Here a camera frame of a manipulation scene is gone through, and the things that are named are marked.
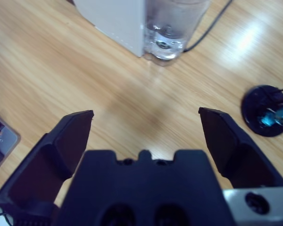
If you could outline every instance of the wood grain surface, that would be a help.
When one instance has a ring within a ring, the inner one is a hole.
[[[191,43],[225,3],[213,1]],[[198,108],[228,112],[283,175],[283,134],[258,136],[241,118],[243,94],[259,84],[283,88],[283,0],[236,0],[197,48],[168,67],[137,58],[66,0],[0,0],[0,117],[21,135],[0,167],[0,187],[64,115],[87,109],[95,113],[87,149],[112,149],[119,159],[141,149],[172,159],[182,148],[210,157]]]

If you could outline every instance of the metal stand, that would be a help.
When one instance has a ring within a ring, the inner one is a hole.
[[[248,91],[241,105],[245,123],[255,133],[275,137],[283,133],[283,89],[260,85]]]

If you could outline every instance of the screw hole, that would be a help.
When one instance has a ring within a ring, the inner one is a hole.
[[[101,226],[134,226],[135,216],[126,204],[111,206],[103,216]]]
[[[155,214],[155,226],[188,226],[189,221],[184,210],[174,204],[165,204]]]
[[[269,212],[268,201],[259,194],[247,193],[245,196],[246,204],[251,208],[252,211],[257,214],[267,214]]]
[[[125,160],[123,160],[123,165],[125,165],[125,166],[130,166],[133,163],[134,163],[133,159],[125,159]]]

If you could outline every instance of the glass of water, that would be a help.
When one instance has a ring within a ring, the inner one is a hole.
[[[169,61],[186,47],[210,0],[148,0],[145,53]]]

